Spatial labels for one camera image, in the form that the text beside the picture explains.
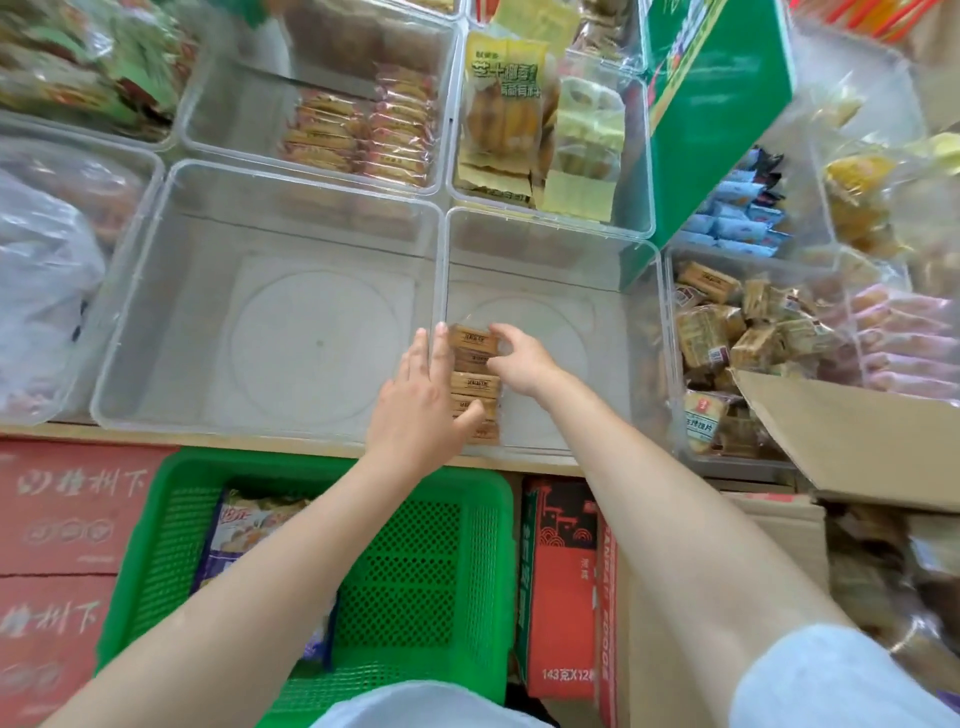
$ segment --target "light blue sleeve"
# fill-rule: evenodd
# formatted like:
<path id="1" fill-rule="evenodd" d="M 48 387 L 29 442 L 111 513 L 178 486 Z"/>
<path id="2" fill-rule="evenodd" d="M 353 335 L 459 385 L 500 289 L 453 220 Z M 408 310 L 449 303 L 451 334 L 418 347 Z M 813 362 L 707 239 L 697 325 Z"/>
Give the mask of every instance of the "light blue sleeve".
<path id="1" fill-rule="evenodd" d="M 958 728 L 879 644 L 848 627 L 816 625 L 781 639 L 747 671 L 731 728 Z"/>

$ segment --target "circular icon on box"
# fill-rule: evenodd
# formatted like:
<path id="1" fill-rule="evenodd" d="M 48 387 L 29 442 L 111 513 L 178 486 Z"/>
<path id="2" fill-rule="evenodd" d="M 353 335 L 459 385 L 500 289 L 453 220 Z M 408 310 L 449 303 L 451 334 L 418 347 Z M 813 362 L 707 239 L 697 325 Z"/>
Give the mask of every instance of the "circular icon on box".
<path id="1" fill-rule="evenodd" d="M 52 521 L 37 521 L 27 526 L 23 532 L 23 543 L 28 546 L 46 544 L 57 533 L 57 525 Z"/>
<path id="2" fill-rule="evenodd" d="M 18 695 L 30 688 L 34 671 L 29 665 L 10 665 L 0 670 L 0 695 Z"/>
<path id="3" fill-rule="evenodd" d="M 58 663 L 47 663 L 38 667 L 34 672 L 34 692 L 43 694 L 53 690 L 60 682 L 62 672 Z"/>
<path id="4" fill-rule="evenodd" d="M 84 524 L 77 519 L 70 519 L 60 524 L 60 540 L 65 544 L 76 541 L 84 534 Z"/>
<path id="5" fill-rule="evenodd" d="M 93 544 L 102 544 L 113 535 L 113 521 L 98 519 L 86 527 L 86 539 Z"/>

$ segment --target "wooden shelf edge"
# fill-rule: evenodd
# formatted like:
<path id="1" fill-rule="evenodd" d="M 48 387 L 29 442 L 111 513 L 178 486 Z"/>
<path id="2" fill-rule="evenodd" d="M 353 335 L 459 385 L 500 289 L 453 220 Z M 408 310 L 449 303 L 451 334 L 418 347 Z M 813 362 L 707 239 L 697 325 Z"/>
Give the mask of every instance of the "wooden shelf edge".
<path id="1" fill-rule="evenodd" d="M 103 429 L 97 425 L 67 425 L 46 423 L 33 427 L 0 425 L 0 439 L 27 438 L 34 440 L 60 440 L 77 443 L 100 443 L 105 445 L 146 445 L 153 447 L 195 447 L 246 449 L 260 452 L 287 452 L 302 455 L 325 455 L 327 457 L 359 457 L 363 448 L 353 445 L 316 440 L 298 440 L 286 437 L 253 437 L 245 435 L 201 435 L 165 432 L 136 432 L 132 430 Z M 550 462 L 535 460 L 505 460 L 478 455 L 459 455 L 448 465 L 458 468 L 509 471 L 514 473 L 542 473 L 546 475 L 572 475 L 583 477 L 583 471 L 573 458 L 556 458 Z"/>

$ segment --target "cardboard flap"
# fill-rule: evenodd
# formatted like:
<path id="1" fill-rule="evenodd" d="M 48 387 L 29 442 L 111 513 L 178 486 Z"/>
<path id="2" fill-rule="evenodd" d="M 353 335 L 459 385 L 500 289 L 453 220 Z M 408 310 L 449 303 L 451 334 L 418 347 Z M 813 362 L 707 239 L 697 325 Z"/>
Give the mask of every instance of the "cardboard flap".
<path id="1" fill-rule="evenodd" d="M 819 495 L 960 513 L 960 410 L 823 381 L 735 376 Z"/>

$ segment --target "green plastic basket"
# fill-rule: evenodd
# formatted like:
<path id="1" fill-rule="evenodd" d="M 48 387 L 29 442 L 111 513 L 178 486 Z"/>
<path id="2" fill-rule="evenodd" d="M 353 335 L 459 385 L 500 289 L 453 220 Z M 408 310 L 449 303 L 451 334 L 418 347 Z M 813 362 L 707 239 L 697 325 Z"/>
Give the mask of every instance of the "green plastic basket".
<path id="1" fill-rule="evenodd" d="M 167 458 L 117 579 L 100 666 L 187 599 L 225 486 L 318 496 L 353 462 L 199 448 Z M 403 680 L 456 683 L 502 703 L 514 635 L 513 510 L 497 473 L 441 468 L 426 477 L 341 586 L 333 671 L 298 663 L 260 726 L 308 726 L 340 700 Z"/>

